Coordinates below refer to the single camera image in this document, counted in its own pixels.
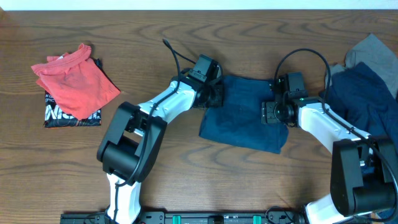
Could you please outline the dark blue denim shorts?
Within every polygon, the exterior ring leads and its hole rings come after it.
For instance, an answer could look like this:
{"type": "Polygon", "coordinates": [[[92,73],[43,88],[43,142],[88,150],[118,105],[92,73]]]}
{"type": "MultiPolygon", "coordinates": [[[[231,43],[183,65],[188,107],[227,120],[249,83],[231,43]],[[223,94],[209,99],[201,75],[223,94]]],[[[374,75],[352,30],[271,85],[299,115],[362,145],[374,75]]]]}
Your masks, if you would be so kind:
{"type": "Polygon", "coordinates": [[[223,106],[206,111],[199,137],[279,154],[287,141],[287,127],[261,123],[262,103],[274,100],[271,81],[225,76],[223,83],[223,106]]]}

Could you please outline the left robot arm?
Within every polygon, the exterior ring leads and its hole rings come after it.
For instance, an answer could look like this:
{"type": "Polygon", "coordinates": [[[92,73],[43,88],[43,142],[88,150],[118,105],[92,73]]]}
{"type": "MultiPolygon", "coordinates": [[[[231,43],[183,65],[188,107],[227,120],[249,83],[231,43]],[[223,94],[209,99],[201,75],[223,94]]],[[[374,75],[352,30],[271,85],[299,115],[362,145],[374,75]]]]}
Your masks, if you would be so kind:
{"type": "Polygon", "coordinates": [[[222,79],[222,66],[200,55],[153,99],[119,105],[97,152],[110,185],[106,223],[137,222],[141,184],[154,166],[168,124],[192,108],[222,106],[222,79]]]}

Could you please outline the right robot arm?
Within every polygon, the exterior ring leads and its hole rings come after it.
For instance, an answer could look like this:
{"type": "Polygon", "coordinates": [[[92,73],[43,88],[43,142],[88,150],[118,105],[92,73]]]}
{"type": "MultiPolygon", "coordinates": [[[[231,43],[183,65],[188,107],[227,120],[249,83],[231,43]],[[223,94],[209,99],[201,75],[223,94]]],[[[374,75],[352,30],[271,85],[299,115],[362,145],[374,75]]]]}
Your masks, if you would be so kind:
{"type": "Polygon", "coordinates": [[[372,213],[397,217],[397,156],[387,137],[372,136],[338,116],[325,100],[310,97],[300,72],[276,78],[274,100],[261,108],[264,124],[285,124],[314,136],[332,155],[330,193],[308,203],[304,223],[372,223],[372,213]]]}

